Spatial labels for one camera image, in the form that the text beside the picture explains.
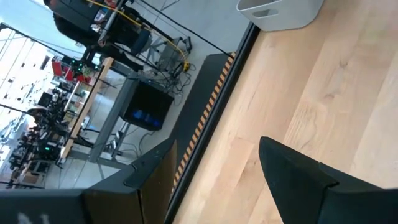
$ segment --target gray floor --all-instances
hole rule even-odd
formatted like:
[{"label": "gray floor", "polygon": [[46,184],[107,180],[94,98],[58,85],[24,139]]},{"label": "gray floor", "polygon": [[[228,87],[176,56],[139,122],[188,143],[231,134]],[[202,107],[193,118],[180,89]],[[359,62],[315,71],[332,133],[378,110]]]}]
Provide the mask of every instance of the gray floor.
[{"label": "gray floor", "polygon": [[[149,3],[157,9],[160,9],[163,5],[168,5],[170,2],[173,2],[173,0],[166,2],[155,0],[149,1]],[[202,35],[224,51],[232,52],[237,49],[249,23],[245,17],[236,11],[236,3],[236,1],[227,0],[180,0],[178,3],[164,10],[163,13],[180,22],[185,27],[188,27]],[[189,72],[192,76],[192,81],[183,89],[183,94],[175,96],[175,103],[169,110],[162,130],[143,139],[141,146],[142,152],[139,152],[136,149],[138,148],[138,144],[142,136],[147,133],[147,131],[141,128],[136,128],[135,126],[130,127],[128,133],[135,131],[125,139],[125,144],[121,149],[128,153],[128,155],[126,157],[119,158],[121,162],[125,163],[132,162],[137,155],[145,153],[169,136],[205,57],[209,54],[219,53],[219,51],[214,47],[208,45],[198,37],[189,34],[189,32],[177,27],[177,25],[171,23],[163,16],[158,16],[158,13],[153,10],[147,10],[140,1],[135,2],[132,6],[148,21],[155,22],[155,25],[168,33],[168,35],[172,37],[185,37],[189,35],[192,38],[193,50],[188,57],[188,61],[196,67],[196,70]],[[121,87],[120,84],[123,82],[123,77],[113,72],[110,72],[106,79],[115,85],[117,89],[103,88],[101,90],[101,95],[96,97],[94,106],[90,111],[90,128],[97,130],[99,130],[104,123],[104,119],[108,115],[113,101]],[[119,129],[122,125],[123,121],[119,119],[115,130]],[[85,137],[88,137],[93,141],[96,139],[96,134],[86,133]],[[81,147],[77,150],[86,152],[89,149]],[[111,167],[99,166],[98,164],[92,164],[78,159],[68,159],[63,170],[60,170],[58,167],[51,168],[46,181],[46,188],[85,188],[108,177],[116,171],[117,169],[113,169]]]}]

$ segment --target white bin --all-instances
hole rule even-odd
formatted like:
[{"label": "white bin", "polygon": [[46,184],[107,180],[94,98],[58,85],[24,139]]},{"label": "white bin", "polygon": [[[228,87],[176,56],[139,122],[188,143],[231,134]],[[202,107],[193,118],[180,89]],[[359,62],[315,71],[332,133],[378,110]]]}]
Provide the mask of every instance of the white bin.
[{"label": "white bin", "polygon": [[305,27],[317,16],[323,0],[240,0],[236,9],[263,31]]}]

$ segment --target cable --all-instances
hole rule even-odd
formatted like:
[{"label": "cable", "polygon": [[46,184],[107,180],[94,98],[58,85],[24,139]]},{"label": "cable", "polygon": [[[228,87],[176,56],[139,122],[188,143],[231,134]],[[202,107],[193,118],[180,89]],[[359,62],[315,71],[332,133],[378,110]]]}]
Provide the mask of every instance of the cable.
[{"label": "cable", "polygon": [[161,21],[163,21],[164,23],[166,23],[167,25],[169,25],[170,27],[173,27],[177,32],[179,32],[180,34],[184,35],[185,37],[188,37],[186,34],[184,34],[183,32],[181,32],[179,29],[175,28],[175,26],[173,26],[172,24],[169,24],[166,20],[162,19],[159,17],[159,14],[156,15],[155,13],[151,12],[150,10],[148,10],[145,6],[143,6],[142,4],[139,4],[137,1],[135,2],[137,5],[143,7],[144,9],[146,9],[149,13],[151,13],[152,15],[156,16],[156,20],[160,19]]},{"label": "cable", "polygon": [[133,151],[136,154],[136,158],[142,156],[142,151],[139,151],[135,144],[130,144],[130,143],[122,143],[122,144],[134,146],[134,149],[123,149],[123,150],[119,150],[119,152]]},{"label": "cable", "polygon": [[114,9],[112,7],[109,7],[109,6],[106,6],[104,4],[98,3],[98,2],[96,2],[94,0],[86,0],[86,1],[88,1],[88,2],[90,2],[92,4],[94,4],[94,5],[101,6],[101,7],[104,7],[106,9],[109,9],[111,11],[117,12],[120,15],[122,15],[123,17],[125,17],[126,19],[128,19],[129,21],[131,21],[133,24],[138,26],[138,28],[144,28],[144,29],[148,30],[149,32],[157,35],[158,37],[164,39],[166,42],[168,42],[171,46],[173,46],[175,49],[177,49],[180,52],[180,54],[181,54],[181,56],[183,58],[183,61],[184,61],[184,66],[188,66],[189,67],[189,63],[187,62],[187,58],[186,58],[184,52],[177,45],[175,45],[172,41],[170,41],[169,39],[165,38],[162,34],[158,33],[156,30],[150,29],[148,27],[144,27],[143,24],[140,24],[139,22],[135,21],[134,19],[131,19],[129,16],[125,15],[124,12],[122,12],[122,11],[120,11],[118,9]]},{"label": "cable", "polygon": [[223,49],[217,47],[215,44],[212,44],[210,41],[206,40],[204,37],[200,36],[199,34],[195,33],[194,31],[186,28],[185,26],[179,24],[178,22],[176,22],[175,20],[173,20],[172,18],[170,18],[169,16],[166,16],[163,12],[161,12],[160,10],[156,9],[154,6],[151,6],[149,3],[141,0],[142,3],[144,3],[145,5],[147,5],[148,7],[150,7],[151,9],[155,10],[156,12],[158,12],[159,14],[161,14],[162,16],[166,17],[167,19],[169,19],[170,21],[174,22],[176,25],[178,25],[179,27],[191,32],[193,35],[199,37],[201,40],[203,40],[204,42],[206,42],[207,44],[210,44],[211,46],[213,46],[214,48],[216,48],[217,50],[219,50],[220,52],[223,52],[225,55],[231,57],[232,59],[235,59],[234,56],[232,56],[231,54],[225,52]]},{"label": "cable", "polygon": [[144,138],[145,138],[145,136],[148,136],[148,135],[153,135],[155,133],[155,131],[153,131],[152,133],[145,133],[142,137],[141,137],[141,139],[139,140],[139,144],[138,144],[138,150],[142,153],[142,149],[141,149],[141,143],[142,143],[142,141],[144,140]]},{"label": "cable", "polygon": [[79,51],[77,51],[77,50],[68,49],[68,48],[66,48],[66,47],[62,47],[62,46],[59,46],[59,45],[57,45],[57,44],[53,44],[53,43],[50,43],[50,42],[47,42],[47,41],[44,41],[44,40],[40,40],[40,39],[38,39],[38,38],[33,38],[33,37],[30,37],[30,38],[31,38],[32,40],[38,42],[38,43],[42,43],[42,42],[43,42],[43,43],[45,43],[45,44],[49,44],[49,45],[52,45],[52,46],[54,46],[54,47],[61,48],[61,49],[63,49],[63,50],[69,50],[69,51],[71,51],[71,52],[74,52],[74,53],[83,55],[83,53],[81,53],[81,52],[79,52]]},{"label": "cable", "polygon": [[129,136],[132,133],[135,133],[137,130],[139,129],[139,127],[136,127],[134,130],[132,130],[129,134],[125,135],[125,137]]},{"label": "cable", "polygon": [[196,71],[196,70],[197,70],[197,67],[196,67],[194,64],[191,64],[190,70],[191,70],[191,71]]}]

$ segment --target orange and black hazard strip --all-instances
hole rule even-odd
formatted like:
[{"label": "orange and black hazard strip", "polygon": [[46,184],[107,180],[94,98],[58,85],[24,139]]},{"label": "orange and black hazard strip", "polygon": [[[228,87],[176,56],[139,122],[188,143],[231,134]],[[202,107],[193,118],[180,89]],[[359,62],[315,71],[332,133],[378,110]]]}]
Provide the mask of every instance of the orange and black hazard strip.
[{"label": "orange and black hazard strip", "polygon": [[215,101],[217,99],[218,94],[220,93],[221,87],[224,84],[225,78],[228,75],[228,72],[229,72],[229,70],[231,68],[233,60],[234,59],[232,57],[228,57],[227,61],[225,62],[225,66],[223,67],[223,70],[222,70],[222,72],[220,74],[220,77],[217,80],[217,83],[216,83],[216,85],[214,87],[213,92],[211,93],[211,96],[210,96],[209,101],[208,101],[208,103],[207,103],[207,105],[205,107],[205,110],[203,111],[203,114],[200,117],[198,125],[197,125],[197,127],[195,128],[195,130],[194,130],[194,132],[192,134],[192,138],[191,138],[191,140],[189,142],[189,145],[188,145],[187,149],[185,150],[185,153],[184,153],[184,155],[183,155],[183,157],[181,159],[180,164],[178,165],[178,168],[177,168],[177,171],[176,171],[175,177],[174,177],[174,186],[173,186],[172,192],[174,192],[174,189],[177,186],[177,184],[178,184],[178,182],[179,182],[179,180],[180,180],[180,178],[181,178],[181,176],[182,176],[182,174],[183,174],[183,172],[185,170],[185,167],[188,164],[189,158],[192,155],[192,152],[193,152],[193,150],[195,148],[195,144],[197,143],[198,138],[199,138],[201,132],[203,131],[203,127],[205,126],[206,121],[207,121],[207,119],[209,117],[210,111],[213,108],[213,105],[214,105],[214,103],[215,103]]}]

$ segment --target black mat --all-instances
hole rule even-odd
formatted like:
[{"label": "black mat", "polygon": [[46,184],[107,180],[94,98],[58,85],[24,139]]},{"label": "black mat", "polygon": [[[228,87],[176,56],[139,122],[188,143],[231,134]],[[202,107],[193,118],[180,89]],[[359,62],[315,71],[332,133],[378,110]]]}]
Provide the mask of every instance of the black mat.
[{"label": "black mat", "polygon": [[192,135],[195,133],[197,124],[220,78],[227,58],[225,54],[207,56],[192,86],[170,135],[172,139],[177,140],[177,166],[190,144]]}]

